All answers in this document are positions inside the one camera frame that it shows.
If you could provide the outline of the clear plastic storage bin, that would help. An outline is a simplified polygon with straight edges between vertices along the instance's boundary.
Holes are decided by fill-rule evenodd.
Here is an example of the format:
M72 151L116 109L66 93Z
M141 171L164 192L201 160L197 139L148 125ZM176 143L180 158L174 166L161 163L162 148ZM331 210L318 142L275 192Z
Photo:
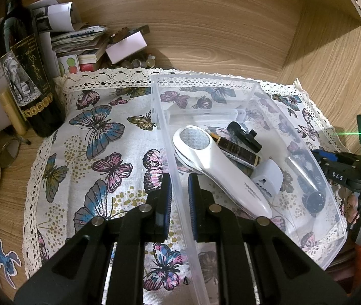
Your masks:
M151 77L153 120L163 140L165 164L172 179L185 253L189 261L189 289L194 304L216 304L213 282L205 281L203 253L214 245L199 245L192 236L187 192L191 169L178 157L172 136L187 125L227 137L227 125L236 121L257 133L262 160L275 161L283 174L282 189L268 198L273 218L282 231L321 268L327 268L347 239L346 222L337 190L326 181L312 150L341 149L329 123L307 100L298 85L284 86L251 79L210 74L155 74ZM293 156L308 164L325 187L324 209L314 218L302 202L297 175L285 159Z

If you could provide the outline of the white travel plug adapter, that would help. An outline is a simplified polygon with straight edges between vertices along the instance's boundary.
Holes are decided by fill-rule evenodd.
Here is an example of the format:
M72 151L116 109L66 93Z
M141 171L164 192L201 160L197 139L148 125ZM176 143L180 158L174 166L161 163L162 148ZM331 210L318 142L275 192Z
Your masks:
M283 174L272 159L267 159L253 170L250 179L264 196L273 198L278 195L282 187Z

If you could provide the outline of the white handheld massager device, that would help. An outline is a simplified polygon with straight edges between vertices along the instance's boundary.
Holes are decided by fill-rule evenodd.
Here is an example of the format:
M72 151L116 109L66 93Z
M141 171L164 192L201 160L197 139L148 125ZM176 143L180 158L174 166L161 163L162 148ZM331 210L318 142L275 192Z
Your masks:
M206 175L249 216L271 218L272 209L261 190L220 150L203 129L187 125L177 129L172 143L180 159Z

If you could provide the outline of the black clip microphone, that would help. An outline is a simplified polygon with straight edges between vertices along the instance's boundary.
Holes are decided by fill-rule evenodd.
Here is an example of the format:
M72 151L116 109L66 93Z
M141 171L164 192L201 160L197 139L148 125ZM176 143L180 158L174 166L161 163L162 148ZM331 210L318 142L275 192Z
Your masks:
M262 149L262 145L255 139L257 133L252 129L250 132L245 131L236 121L230 122L227 131L236 136L242 143L250 148L254 153L258 153Z

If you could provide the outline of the butterfly print lace cloth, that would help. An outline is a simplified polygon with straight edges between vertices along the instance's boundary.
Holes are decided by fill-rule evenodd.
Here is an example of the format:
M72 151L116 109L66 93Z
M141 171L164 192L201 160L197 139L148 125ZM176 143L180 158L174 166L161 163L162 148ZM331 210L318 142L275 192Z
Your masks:
M153 120L151 76L179 70L99 70L59 78L67 121L46 138L27 184L23 250L26 284L69 238L96 216L121 218L159 189L165 148ZM145 304L194 304L189 264L176 204L168 239L159 250L183 256L181 264L145 252Z

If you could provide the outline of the yellow lip balm tube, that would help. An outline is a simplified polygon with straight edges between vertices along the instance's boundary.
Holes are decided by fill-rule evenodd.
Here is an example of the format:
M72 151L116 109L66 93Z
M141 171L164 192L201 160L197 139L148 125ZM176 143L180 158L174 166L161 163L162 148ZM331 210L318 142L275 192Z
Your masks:
M26 135L28 131L27 124L22 117L9 89L5 89L0 92L0 102L16 133L20 136Z

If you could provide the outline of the pile of coins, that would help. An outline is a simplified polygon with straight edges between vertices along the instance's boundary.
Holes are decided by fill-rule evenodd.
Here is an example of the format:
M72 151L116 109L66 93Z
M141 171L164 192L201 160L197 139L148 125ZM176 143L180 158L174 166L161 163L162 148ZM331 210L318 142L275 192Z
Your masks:
M146 68L151 69L156 66L156 58L153 55L140 56L139 58L134 58L133 60L124 60L120 66L122 68L134 69L134 68Z

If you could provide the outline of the fruit print card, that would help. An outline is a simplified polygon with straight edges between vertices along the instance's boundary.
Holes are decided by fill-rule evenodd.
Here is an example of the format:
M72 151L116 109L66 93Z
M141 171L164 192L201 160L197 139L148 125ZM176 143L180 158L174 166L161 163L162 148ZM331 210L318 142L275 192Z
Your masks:
M58 66L62 76L81 73L79 59L75 54L59 57Z

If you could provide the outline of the pink white small box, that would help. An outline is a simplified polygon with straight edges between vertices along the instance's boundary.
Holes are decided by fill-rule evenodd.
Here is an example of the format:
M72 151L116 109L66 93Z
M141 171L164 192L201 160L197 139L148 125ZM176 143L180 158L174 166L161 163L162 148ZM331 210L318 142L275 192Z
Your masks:
M147 42L145 41L144 36L141 32L135 32L117 43L108 45L105 52L112 64L117 64L128 56L140 52L146 47Z

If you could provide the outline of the stack of papers and booklets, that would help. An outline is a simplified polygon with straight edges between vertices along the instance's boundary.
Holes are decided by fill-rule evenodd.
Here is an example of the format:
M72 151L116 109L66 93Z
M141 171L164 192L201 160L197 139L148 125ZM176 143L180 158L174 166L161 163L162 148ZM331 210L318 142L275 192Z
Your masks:
M109 43L108 28L94 25L52 37L52 49L58 58L76 58L80 64L95 64Z

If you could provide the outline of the dark wine bottle elephant label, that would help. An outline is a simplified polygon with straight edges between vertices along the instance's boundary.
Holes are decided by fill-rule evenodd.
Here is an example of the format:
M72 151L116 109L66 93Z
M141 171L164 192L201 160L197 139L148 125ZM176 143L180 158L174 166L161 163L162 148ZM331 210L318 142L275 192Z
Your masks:
M33 14L22 0L5 1L0 62L17 107L30 127L42 138L52 135L65 122L65 110L43 61Z

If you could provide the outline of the rolled white paper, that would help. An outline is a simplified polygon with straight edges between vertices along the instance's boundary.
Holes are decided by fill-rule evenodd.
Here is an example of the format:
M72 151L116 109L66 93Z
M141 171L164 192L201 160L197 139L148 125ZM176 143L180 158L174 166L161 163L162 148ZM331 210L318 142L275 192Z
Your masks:
M28 6L34 14L39 32L73 32L81 16L73 2L38 0Z

